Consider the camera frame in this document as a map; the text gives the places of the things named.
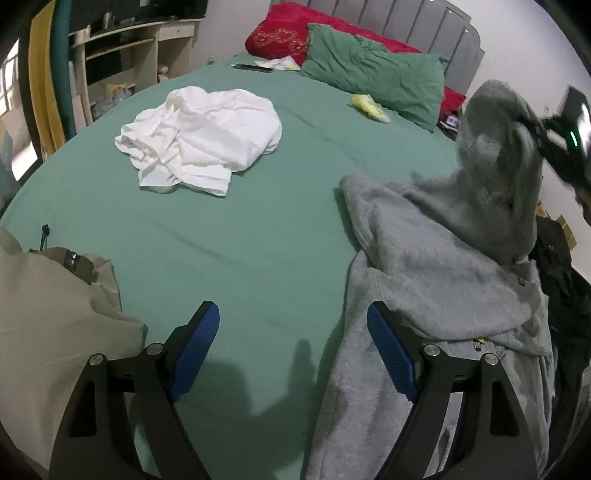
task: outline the wooden desk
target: wooden desk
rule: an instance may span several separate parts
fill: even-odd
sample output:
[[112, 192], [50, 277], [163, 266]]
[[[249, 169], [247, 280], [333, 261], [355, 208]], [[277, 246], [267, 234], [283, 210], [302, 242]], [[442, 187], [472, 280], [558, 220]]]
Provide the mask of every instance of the wooden desk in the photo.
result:
[[[139, 92], [158, 83], [158, 64], [168, 66], [169, 77], [188, 73], [191, 47], [200, 20], [131, 24], [94, 35], [88, 35], [86, 30], [76, 32], [72, 50], [76, 90], [80, 98], [78, 100], [73, 95], [74, 112], [81, 107], [86, 125], [92, 124], [90, 107], [105, 95], [107, 84], [127, 83], [134, 87], [135, 92]], [[114, 45], [93, 48], [96, 40], [116, 38], [117, 35], [119, 41], [114, 42]], [[88, 85], [86, 62], [116, 51], [121, 52], [122, 71]]]

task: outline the green bed sheet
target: green bed sheet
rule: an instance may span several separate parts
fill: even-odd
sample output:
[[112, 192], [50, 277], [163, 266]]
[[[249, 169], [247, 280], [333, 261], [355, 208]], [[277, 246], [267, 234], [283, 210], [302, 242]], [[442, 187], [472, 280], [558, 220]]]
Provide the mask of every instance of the green bed sheet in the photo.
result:
[[[188, 85], [269, 98], [283, 124], [277, 150], [234, 174], [225, 198], [140, 189], [113, 144], [123, 124]], [[373, 122], [349, 99], [297, 72], [204, 67], [138, 93], [83, 130], [0, 222], [23, 248], [38, 248], [48, 223], [49, 246], [112, 259], [123, 310], [146, 323], [147, 342], [165, 340], [202, 300], [219, 305], [219, 333], [177, 403], [214, 479], [303, 476], [357, 248], [339, 180], [356, 169], [404, 181], [457, 167], [454, 143], [440, 132], [393, 112], [391, 123]]]

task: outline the green pillow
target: green pillow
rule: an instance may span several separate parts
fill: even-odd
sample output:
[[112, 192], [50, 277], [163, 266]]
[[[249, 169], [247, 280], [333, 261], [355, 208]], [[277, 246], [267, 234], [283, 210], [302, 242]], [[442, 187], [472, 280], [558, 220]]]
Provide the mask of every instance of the green pillow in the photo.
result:
[[365, 93], [383, 107], [430, 132], [443, 99], [443, 68], [438, 55], [392, 53], [381, 43], [308, 25], [308, 55], [303, 76], [349, 93]]

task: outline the phone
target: phone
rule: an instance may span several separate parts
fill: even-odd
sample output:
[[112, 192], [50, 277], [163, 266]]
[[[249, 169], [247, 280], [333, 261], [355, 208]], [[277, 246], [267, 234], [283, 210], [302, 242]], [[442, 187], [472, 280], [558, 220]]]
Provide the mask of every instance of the phone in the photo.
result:
[[238, 70], [252, 70], [253, 72], [263, 72], [263, 73], [271, 73], [273, 69], [269, 69], [267, 67], [259, 67], [257, 65], [246, 65], [244, 63], [237, 63], [233, 65], [235, 69]]

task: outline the gray sweatshirt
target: gray sweatshirt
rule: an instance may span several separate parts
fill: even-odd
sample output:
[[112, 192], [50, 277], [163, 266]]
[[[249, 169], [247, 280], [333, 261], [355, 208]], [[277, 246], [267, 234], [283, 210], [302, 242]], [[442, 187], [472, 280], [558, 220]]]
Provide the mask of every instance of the gray sweatshirt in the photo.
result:
[[[500, 82], [486, 82], [460, 124], [460, 170], [437, 180], [340, 182], [362, 250], [350, 269], [345, 334], [316, 425], [307, 480], [374, 479], [411, 410], [369, 336], [375, 300], [449, 355], [495, 353], [512, 382], [534, 442], [548, 454], [554, 359], [547, 298], [535, 263], [534, 209], [542, 158], [516, 122], [534, 114]], [[443, 468], [462, 395], [450, 399], [427, 475]]]

